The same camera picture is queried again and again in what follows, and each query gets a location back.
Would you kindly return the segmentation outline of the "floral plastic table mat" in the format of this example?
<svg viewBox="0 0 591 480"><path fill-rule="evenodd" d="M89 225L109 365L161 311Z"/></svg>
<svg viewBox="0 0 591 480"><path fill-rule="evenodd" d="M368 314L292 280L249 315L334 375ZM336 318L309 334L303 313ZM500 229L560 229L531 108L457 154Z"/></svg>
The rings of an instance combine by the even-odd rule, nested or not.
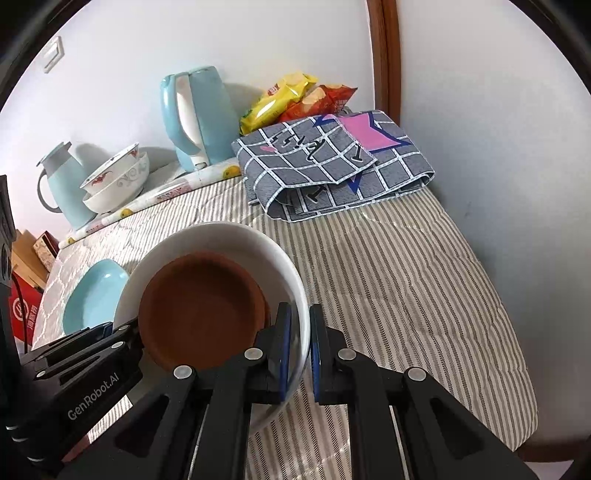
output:
<svg viewBox="0 0 591 480"><path fill-rule="evenodd" d="M171 200L185 193L224 180L239 177L240 175L242 175L242 172L240 172L238 160L236 158L224 160L218 164L185 174L163 186L139 195L134 200L116 209L113 213L99 215L97 219L90 221L88 225L69 233L64 240L61 240L58 243L58 247L59 249L64 249L67 246L84 239L90 234L102 230L103 228L117 223L142 210Z"/></svg>

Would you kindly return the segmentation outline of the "red paper bag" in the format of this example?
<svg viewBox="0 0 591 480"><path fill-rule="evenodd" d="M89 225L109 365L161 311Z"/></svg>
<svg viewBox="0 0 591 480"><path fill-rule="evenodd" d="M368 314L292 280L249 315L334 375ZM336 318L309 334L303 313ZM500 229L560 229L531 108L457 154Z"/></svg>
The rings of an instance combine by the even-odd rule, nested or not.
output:
<svg viewBox="0 0 591 480"><path fill-rule="evenodd" d="M16 273L12 274L9 296L10 319L19 355L32 349L41 299L42 293L39 290L29 285Z"/></svg>

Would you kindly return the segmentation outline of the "light blue thermos jug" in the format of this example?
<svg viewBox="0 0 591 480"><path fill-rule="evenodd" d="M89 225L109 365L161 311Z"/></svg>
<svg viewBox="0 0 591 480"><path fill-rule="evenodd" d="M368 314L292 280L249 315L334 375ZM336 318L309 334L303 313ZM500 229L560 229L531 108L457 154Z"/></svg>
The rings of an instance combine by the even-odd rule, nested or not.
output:
<svg viewBox="0 0 591 480"><path fill-rule="evenodd" d="M72 144L60 142L38 163L42 167L37 181L37 196L49 212L63 214L72 229L76 230L92 219L96 213L83 202L86 191L80 187L87 177L83 165L69 153ZM41 193L41 180L45 177L56 207L51 207Z"/></svg>

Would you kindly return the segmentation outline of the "red chips bag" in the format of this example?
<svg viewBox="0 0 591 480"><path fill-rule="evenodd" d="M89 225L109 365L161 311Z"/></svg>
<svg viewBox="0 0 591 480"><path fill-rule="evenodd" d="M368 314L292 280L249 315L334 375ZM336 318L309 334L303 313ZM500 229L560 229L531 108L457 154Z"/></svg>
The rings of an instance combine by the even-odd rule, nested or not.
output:
<svg viewBox="0 0 591 480"><path fill-rule="evenodd" d="M344 84L315 86L299 102L290 104L277 121L287 122L315 115L337 114L355 93L356 88Z"/></svg>

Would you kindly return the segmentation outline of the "brown cardboard box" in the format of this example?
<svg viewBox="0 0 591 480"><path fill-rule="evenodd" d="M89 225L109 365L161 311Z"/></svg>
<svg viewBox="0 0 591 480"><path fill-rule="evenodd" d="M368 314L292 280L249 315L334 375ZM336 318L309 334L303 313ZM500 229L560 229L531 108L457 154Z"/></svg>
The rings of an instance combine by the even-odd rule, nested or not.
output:
<svg viewBox="0 0 591 480"><path fill-rule="evenodd" d="M35 238L25 230L16 230L16 240L12 245L12 269L31 287L44 290L49 272L33 249Z"/></svg>

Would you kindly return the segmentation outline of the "yellow chips bag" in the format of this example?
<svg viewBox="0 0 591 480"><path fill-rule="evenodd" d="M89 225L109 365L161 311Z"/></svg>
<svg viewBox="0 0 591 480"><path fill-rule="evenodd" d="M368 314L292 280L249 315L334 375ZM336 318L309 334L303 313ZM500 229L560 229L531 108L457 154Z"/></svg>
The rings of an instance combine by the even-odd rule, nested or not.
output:
<svg viewBox="0 0 591 480"><path fill-rule="evenodd" d="M284 75L242 116L239 121L240 135L245 136L254 130L269 126L287 110L288 106L299 102L317 82L317 77L301 71Z"/></svg>

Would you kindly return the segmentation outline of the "patterned brown gift box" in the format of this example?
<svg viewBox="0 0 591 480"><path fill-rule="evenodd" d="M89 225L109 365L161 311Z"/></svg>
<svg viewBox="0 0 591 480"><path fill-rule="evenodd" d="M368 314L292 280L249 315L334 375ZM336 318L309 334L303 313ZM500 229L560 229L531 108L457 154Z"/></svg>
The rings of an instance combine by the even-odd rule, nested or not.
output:
<svg viewBox="0 0 591 480"><path fill-rule="evenodd" d="M59 246L56 238L48 231L45 231L34 241L33 251L45 269L50 272L59 253Z"/></svg>

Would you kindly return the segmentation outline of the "grey checked folded cloth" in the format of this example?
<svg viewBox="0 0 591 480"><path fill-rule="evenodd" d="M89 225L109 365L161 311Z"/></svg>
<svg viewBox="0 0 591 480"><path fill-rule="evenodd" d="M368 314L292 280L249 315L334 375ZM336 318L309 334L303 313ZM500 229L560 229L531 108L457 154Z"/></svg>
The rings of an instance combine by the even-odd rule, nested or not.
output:
<svg viewBox="0 0 591 480"><path fill-rule="evenodd" d="M231 147L249 203L291 223L408 195L435 175L381 110L280 122L237 138Z"/></svg>

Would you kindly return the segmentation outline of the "white bowl with grey scrolls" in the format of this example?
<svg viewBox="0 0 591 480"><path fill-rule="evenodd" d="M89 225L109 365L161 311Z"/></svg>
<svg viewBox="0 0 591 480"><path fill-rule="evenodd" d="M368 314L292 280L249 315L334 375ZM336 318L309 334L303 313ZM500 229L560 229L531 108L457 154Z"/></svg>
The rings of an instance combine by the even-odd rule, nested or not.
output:
<svg viewBox="0 0 591 480"><path fill-rule="evenodd" d="M82 202L92 212L113 212L136 198L149 175L149 158L142 152L131 168L95 194L87 193Z"/></svg>

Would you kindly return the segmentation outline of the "large white bowl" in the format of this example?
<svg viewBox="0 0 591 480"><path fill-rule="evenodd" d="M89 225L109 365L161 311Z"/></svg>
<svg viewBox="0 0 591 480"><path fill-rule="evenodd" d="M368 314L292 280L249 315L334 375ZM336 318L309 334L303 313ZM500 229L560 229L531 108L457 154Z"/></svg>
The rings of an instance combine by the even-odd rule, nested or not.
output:
<svg viewBox="0 0 591 480"><path fill-rule="evenodd" d="M311 322L303 280L283 248L231 222L201 223L162 240L136 266L115 312L115 327L137 319L147 343L129 400L137 403L179 364L216 367L252 347L283 302L291 308L291 397L307 363Z"/></svg>

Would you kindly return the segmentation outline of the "white wall switch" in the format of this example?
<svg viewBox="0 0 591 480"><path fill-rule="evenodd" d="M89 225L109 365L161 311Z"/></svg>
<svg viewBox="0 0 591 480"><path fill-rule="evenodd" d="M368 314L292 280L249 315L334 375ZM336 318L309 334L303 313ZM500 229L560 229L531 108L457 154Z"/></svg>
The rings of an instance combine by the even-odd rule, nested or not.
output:
<svg viewBox="0 0 591 480"><path fill-rule="evenodd" d="M48 74L64 56L63 42L60 36L52 38L42 51L42 70Z"/></svg>

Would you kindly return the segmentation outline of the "striped quilted table cover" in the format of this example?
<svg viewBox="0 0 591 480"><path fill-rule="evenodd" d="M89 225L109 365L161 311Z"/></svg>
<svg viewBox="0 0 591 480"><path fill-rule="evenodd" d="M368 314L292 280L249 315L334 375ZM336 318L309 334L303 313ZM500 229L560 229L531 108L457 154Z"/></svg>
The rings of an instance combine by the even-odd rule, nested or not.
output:
<svg viewBox="0 0 591 480"><path fill-rule="evenodd" d="M266 234L301 275L308 301L377 365L433 376L510 450L536 431L538 408L516 332L488 274L428 189L301 223L270 219L227 180L160 203L65 247L50 273L36 346L63 336L74 287L110 259L127 271L159 242L206 222Z"/></svg>

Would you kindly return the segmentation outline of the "light blue electric kettle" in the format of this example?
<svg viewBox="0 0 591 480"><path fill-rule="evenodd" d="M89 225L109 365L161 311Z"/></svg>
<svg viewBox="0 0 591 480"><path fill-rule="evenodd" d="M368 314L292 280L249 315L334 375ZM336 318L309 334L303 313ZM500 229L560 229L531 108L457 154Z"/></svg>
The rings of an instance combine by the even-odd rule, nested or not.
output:
<svg viewBox="0 0 591 480"><path fill-rule="evenodd" d="M164 128L186 173L231 159L238 115L214 66L165 76L160 82Z"/></svg>

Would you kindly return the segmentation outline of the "small brown bowl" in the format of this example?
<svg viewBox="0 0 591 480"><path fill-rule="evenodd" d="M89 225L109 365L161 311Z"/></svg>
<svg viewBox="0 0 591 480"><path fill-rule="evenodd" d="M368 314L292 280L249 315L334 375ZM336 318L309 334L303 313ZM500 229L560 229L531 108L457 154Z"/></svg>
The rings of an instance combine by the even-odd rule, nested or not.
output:
<svg viewBox="0 0 591 480"><path fill-rule="evenodd" d="M270 324L270 307L259 284L228 258L196 252L162 267L139 305L138 325L148 354L172 371L221 366L252 347Z"/></svg>

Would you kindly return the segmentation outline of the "brown wooden door frame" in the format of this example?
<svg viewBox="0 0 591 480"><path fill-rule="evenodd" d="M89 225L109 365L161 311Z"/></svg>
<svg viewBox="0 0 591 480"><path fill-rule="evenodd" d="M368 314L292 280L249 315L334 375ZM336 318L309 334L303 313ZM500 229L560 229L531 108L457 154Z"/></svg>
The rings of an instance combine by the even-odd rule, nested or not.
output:
<svg viewBox="0 0 591 480"><path fill-rule="evenodd" d="M402 111L402 54L397 2L367 0L375 104L397 123Z"/></svg>

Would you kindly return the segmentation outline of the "light blue square plate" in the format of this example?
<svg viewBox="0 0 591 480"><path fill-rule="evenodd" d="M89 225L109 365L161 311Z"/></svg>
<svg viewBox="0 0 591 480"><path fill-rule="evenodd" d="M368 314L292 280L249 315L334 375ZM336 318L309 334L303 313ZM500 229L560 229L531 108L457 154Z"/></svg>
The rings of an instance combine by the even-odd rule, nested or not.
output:
<svg viewBox="0 0 591 480"><path fill-rule="evenodd" d="M69 296L62 327L66 335L114 321L115 311L129 275L116 262L92 265Z"/></svg>

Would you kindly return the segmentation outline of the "patterned bowl with red bats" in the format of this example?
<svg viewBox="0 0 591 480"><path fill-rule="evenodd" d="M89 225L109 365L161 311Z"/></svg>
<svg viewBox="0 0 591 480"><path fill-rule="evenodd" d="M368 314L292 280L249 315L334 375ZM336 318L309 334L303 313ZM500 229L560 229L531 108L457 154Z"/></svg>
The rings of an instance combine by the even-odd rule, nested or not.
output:
<svg viewBox="0 0 591 480"><path fill-rule="evenodd" d="M138 146L139 143L135 142L99 165L86 177L79 188L93 195L127 172L137 161Z"/></svg>

